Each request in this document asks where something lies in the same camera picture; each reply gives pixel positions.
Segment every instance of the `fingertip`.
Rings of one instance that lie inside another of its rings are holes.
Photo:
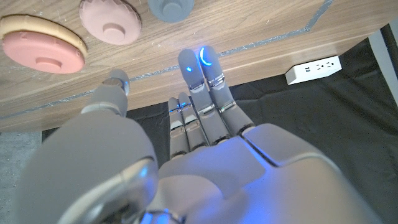
[[[213,47],[202,47],[199,51],[199,58],[203,74],[207,80],[214,80],[223,73],[218,55]]]
[[[180,102],[181,108],[191,104],[191,101],[189,100],[189,96],[185,92],[181,92],[178,95],[178,101]]]
[[[169,99],[168,106],[169,106],[169,112],[178,109],[179,108],[178,99],[171,97]]]
[[[198,59],[192,50],[182,50],[178,55],[178,64],[180,65],[182,77],[189,88],[195,88],[204,82]]]

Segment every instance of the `beige ring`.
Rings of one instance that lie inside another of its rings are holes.
[[[11,32],[32,31],[51,35],[72,44],[87,57],[87,48],[83,41],[74,32],[52,21],[28,15],[11,15],[0,21],[0,38]]]

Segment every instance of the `robot finger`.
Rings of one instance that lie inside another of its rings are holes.
[[[182,118],[185,125],[185,131],[188,136],[190,150],[194,151],[199,147],[208,146],[207,138],[201,128],[200,121],[197,118],[188,95],[186,93],[180,93],[178,101],[180,102]]]
[[[178,56],[178,64],[210,145],[230,138],[230,134],[211,100],[195,53],[189,49],[182,50]]]
[[[170,159],[189,152],[188,138],[176,98],[169,99],[170,116]]]
[[[235,103],[215,50],[209,46],[202,47],[199,58],[203,74],[210,88],[211,98],[222,119],[232,135],[241,135],[244,130],[253,127],[254,123]]]

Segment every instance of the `gray floor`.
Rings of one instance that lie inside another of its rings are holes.
[[[398,18],[391,23],[398,38]],[[380,32],[370,36],[371,45],[389,88],[398,102],[398,80]],[[13,224],[15,189],[21,169],[30,155],[41,146],[41,133],[2,133],[0,135],[0,224]]]
[[[0,135],[0,223],[13,224],[14,194],[21,170],[42,144],[42,133],[1,133]]]

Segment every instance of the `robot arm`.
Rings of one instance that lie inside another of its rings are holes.
[[[192,102],[169,100],[172,159],[158,169],[149,138],[125,118],[128,77],[112,71],[24,169],[19,223],[380,223],[318,149],[254,127],[211,47],[178,62]]]

